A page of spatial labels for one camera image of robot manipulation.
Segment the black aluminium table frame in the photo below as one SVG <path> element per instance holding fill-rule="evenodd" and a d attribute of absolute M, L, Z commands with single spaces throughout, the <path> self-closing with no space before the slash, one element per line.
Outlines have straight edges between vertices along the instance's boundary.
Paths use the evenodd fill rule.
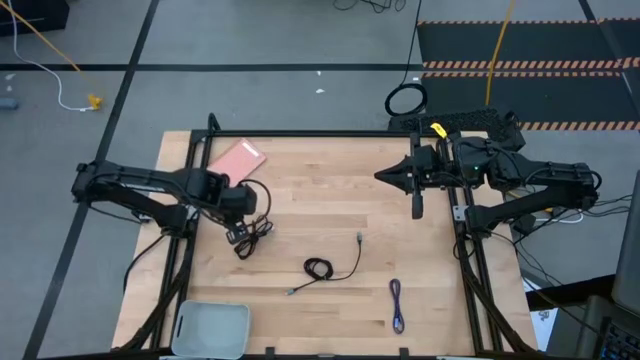
<path fill-rule="evenodd" d="M 132 271 L 113 343 L 123 346 L 143 325 L 182 261 L 191 265 L 149 345 L 169 344 L 180 300 L 247 305 L 247 350 L 277 355 L 472 355 L 508 344 L 464 284 L 453 253 L 451 205 L 462 193 L 430 190 L 425 215 L 377 181 L 374 173 L 399 161 L 406 135 L 385 131 L 267 130 L 248 138 L 265 153 L 255 171 L 259 209 L 274 224 L 247 260 L 236 257 L 220 226 L 196 223 L 193 240 L 160 240 L 142 227 L 142 260 Z M 306 259 L 329 260 L 335 277 L 307 283 Z"/>

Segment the black power adapter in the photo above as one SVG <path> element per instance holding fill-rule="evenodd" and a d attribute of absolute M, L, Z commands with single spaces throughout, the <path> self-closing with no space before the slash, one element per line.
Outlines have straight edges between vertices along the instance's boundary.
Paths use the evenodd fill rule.
<path fill-rule="evenodd" d="M 526 214 L 514 220 L 511 223 L 512 228 L 521 235 L 528 235 L 531 233 L 536 224 L 536 217 L 531 214 Z"/>

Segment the black box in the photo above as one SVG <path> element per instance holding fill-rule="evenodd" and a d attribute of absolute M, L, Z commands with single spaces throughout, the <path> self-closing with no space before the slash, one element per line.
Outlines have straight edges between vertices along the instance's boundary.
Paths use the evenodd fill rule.
<path fill-rule="evenodd" d="M 70 12 L 66 0 L 11 0 L 13 10 L 39 32 L 66 27 Z M 0 37 L 13 34 L 12 14 L 0 5 Z"/>

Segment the black keyboard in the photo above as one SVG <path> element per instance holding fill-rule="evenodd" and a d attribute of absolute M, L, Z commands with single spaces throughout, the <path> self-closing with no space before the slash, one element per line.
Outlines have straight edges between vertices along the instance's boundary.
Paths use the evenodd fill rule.
<path fill-rule="evenodd" d="M 640 338 L 609 322 L 598 355 L 600 360 L 640 360 Z"/>

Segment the white paper sheet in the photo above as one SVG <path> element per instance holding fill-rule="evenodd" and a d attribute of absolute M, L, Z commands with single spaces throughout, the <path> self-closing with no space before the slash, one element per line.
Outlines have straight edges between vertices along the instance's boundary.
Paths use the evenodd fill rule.
<path fill-rule="evenodd" d="M 537 349 L 546 351 L 553 331 L 558 309 L 531 311 L 530 316 L 536 337 Z"/>

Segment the black hazard-striped floor mat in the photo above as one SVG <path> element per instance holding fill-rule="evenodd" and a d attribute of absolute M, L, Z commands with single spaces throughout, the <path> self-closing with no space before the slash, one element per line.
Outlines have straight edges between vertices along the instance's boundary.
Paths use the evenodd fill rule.
<path fill-rule="evenodd" d="M 640 18 L 424 21 L 428 112 L 489 105 L 526 130 L 640 131 Z"/>

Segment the pink notebook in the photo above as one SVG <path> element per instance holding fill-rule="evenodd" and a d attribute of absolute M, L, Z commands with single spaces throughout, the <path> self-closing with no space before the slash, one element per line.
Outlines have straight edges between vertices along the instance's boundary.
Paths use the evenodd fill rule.
<path fill-rule="evenodd" d="M 218 156 L 208 167 L 210 172 L 227 175 L 229 186 L 235 187 L 260 167 L 267 157 L 246 138 L 236 141 L 222 155 Z"/>

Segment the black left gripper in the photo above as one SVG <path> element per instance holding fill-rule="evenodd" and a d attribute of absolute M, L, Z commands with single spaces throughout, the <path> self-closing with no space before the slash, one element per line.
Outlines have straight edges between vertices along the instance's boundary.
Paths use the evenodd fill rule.
<path fill-rule="evenodd" d="M 236 214 L 238 216 L 252 215 L 256 211 L 257 194 L 249 186 L 238 185 L 233 188 L 224 188 L 219 197 L 219 210 L 225 214 Z M 249 236 L 249 228 L 244 221 L 238 224 L 237 228 L 229 228 L 226 238 L 230 245 L 235 245 L 240 238 Z"/>

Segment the black perforated computer case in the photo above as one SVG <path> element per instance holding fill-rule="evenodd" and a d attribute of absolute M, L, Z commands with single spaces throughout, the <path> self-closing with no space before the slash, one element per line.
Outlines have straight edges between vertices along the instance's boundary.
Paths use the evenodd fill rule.
<path fill-rule="evenodd" d="M 517 115 L 511 110 L 496 107 L 481 107 L 453 113 L 394 116 L 390 118 L 387 129 L 392 132 L 437 137 L 437 132 L 432 128 L 435 123 L 447 134 L 464 131 L 485 132 L 491 140 L 513 151 L 519 151 L 526 144 Z"/>

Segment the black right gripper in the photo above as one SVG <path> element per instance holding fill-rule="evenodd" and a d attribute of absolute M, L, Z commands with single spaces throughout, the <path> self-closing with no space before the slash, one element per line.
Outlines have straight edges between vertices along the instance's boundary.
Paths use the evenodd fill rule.
<path fill-rule="evenodd" d="M 374 178 L 404 193 L 411 193 L 412 218 L 421 219 L 424 213 L 422 191 L 451 185 L 443 166 L 434 148 L 431 145 L 422 146 L 420 135 L 411 133 L 410 156 L 405 155 L 399 163 L 377 171 Z"/>

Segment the black USB-C cable grey plugs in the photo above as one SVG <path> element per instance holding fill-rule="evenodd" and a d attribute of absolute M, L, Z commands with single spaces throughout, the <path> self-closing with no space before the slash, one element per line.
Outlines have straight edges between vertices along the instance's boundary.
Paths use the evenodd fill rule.
<path fill-rule="evenodd" d="M 326 259 L 319 257 L 308 258 L 303 263 L 303 270 L 306 275 L 308 275 L 311 280 L 307 283 L 299 285 L 297 287 L 291 288 L 286 291 L 287 296 L 291 296 L 310 285 L 313 285 L 317 282 L 335 282 L 349 279 L 356 272 L 360 259 L 362 256 L 362 243 L 363 243 L 363 234 L 358 232 L 356 235 L 356 243 L 358 246 L 358 253 L 354 263 L 352 270 L 344 276 L 335 277 L 335 270 L 333 264 Z"/>

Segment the grey plastic bin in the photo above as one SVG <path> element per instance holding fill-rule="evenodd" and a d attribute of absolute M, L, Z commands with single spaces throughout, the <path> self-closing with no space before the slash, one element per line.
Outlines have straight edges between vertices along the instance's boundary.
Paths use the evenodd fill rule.
<path fill-rule="evenodd" d="M 179 308 L 171 349 L 181 357 L 238 360 L 247 349 L 250 328 L 247 305 L 186 300 Z"/>

